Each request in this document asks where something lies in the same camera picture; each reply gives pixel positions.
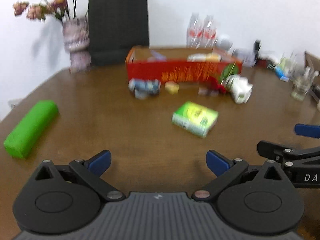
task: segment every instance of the blue gripper pad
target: blue gripper pad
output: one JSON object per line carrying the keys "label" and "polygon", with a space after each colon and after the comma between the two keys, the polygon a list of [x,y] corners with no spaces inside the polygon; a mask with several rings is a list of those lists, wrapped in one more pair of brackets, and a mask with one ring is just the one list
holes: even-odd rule
{"label": "blue gripper pad", "polygon": [[84,166],[94,175],[100,177],[111,165],[111,152],[103,150],[84,162]]}
{"label": "blue gripper pad", "polygon": [[233,162],[214,150],[207,152],[205,161],[208,168],[216,175],[220,176],[233,166]]}
{"label": "blue gripper pad", "polygon": [[320,126],[319,125],[307,125],[298,123],[294,127],[294,132],[297,135],[320,138]]}

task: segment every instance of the white bottle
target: white bottle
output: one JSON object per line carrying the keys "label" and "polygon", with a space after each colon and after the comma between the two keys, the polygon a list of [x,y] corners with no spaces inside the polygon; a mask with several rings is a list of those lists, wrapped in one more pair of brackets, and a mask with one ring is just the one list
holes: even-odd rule
{"label": "white bottle", "polygon": [[202,25],[199,14],[193,13],[187,30],[187,47],[198,48],[202,37]]}
{"label": "white bottle", "polygon": [[252,92],[252,84],[249,84],[246,77],[240,75],[230,75],[225,86],[230,90],[233,100],[237,104],[246,103]]}
{"label": "white bottle", "polygon": [[201,46],[203,48],[212,48],[216,39],[217,28],[213,21],[213,16],[208,15],[204,20],[203,40]]}

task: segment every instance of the red box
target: red box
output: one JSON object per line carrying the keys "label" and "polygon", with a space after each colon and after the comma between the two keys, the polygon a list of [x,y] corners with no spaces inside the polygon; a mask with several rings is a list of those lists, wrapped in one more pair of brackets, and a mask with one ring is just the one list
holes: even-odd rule
{"label": "red box", "polygon": [[126,67],[128,80],[132,78],[143,80],[158,79],[161,83],[167,81],[174,82],[204,82],[209,76],[214,76],[218,81],[229,73],[229,69],[238,68],[241,72],[242,62],[220,49],[213,49],[213,52],[221,55],[220,62],[189,62],[188,56],[192,54],[212,53],[212,49],[153,49],[167,57],[167,61],[148,62],[152,57],[150,48],[136,46],[133,47],[127,58]]}

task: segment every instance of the green box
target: green box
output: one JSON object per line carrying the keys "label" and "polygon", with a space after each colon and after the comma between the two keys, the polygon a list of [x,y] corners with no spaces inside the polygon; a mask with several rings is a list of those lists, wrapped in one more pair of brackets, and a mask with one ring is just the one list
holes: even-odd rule
{"label": "green box", "polygon": [[52,100],[41,100],[23,117],[4,140],[4,148],[12,156],[26,158],[43,130],[58,114]]}
{"label": "green box", "polygon": [[219,113],[207,107],[192,103],[184,103],[173,113],[172,123],[202,138],[215,125]]}

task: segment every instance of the wooden table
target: wooden table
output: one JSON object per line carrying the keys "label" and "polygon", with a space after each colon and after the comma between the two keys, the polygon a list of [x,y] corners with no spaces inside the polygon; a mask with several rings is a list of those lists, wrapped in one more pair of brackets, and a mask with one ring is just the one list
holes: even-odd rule
{"label": "wooden table", "polygon": [[[57,73],[0,123],[3,141],[38,100],[52,99],[60,111],[27,160],[13,159],[0,149],[0,239],[9,240],[19,233],[12,204],[43,159],[67,164],[109,149],[112,164],[102,178],[119,190],[191,194],[214,178],[205,164],[209,149],[261,165],[266,160],[256,153],[260,140],[297,148],[319,145],[318,140],[293,133],[296,123],[320,123],[310,96],[302,103],[295,101],[290,97],[292,85],[270,70],[244,68],[242,75],[254,85],[244,105],[235,104],[229,95],[198,96],[196,88],[181,89],[176,95],[162,90],[159,97],[140,101],[127,89],[123,66],[72,75],[67,70]],[[172,113],[188,100],[220,113],[205,139],[171,124]],[[299,192],[305,200],[299,232],[306,239],[320,237],[320,191]]]}

